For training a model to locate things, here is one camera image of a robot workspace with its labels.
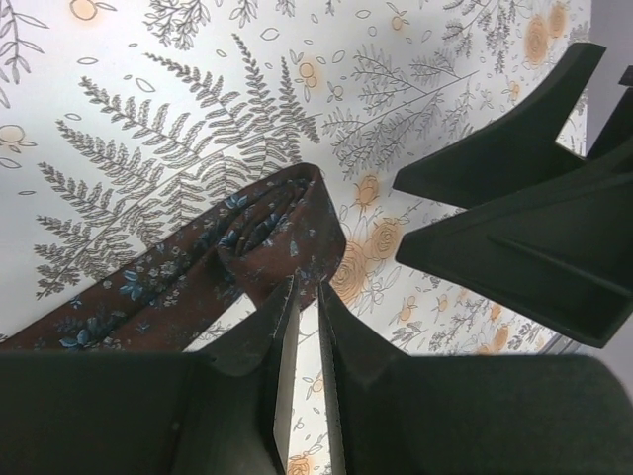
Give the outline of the brown blue floral tie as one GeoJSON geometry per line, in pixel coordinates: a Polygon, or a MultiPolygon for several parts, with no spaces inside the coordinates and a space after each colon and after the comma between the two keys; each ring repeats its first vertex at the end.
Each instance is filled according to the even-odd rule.
{"type": "Polygon", "coordinates": [[[305,309],[345,248],[320,169],[293,165],[226,197],[1,349],[182,351],[241,295],[261,307],[288,277],[305,309]]]}

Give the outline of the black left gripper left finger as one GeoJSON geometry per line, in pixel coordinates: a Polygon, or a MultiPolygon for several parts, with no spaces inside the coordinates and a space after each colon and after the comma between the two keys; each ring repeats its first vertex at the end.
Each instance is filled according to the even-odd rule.
{"type": "Polygon", "coordinates": [[[197,352],[7,352],[5,474],[281,474],[294,278],[197,352]]]}

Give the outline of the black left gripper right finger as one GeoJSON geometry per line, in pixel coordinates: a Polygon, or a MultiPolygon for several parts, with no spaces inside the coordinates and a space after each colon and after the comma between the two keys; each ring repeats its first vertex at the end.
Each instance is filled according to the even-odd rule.
{"type": "Polygon", "coordinates": [[[585,355],[411,356],[318,290],[335,474],[628,474],[632,404],[585,355]]]}

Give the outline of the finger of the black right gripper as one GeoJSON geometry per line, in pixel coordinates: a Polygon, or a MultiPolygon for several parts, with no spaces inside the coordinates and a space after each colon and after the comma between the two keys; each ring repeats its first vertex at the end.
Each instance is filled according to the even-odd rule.
{"type": "Polygon", "coordinates": [[[585,161],[557,143],[606,48],[574,43],[511,111],[398,171],[393,188],[471,209],[557,178],[585,161]]]}
{"type": "Polygon", "coordinates": [[[632,175],[495,200],[406,234],[396,260],[603,348],[632,313],[632,175]]]}

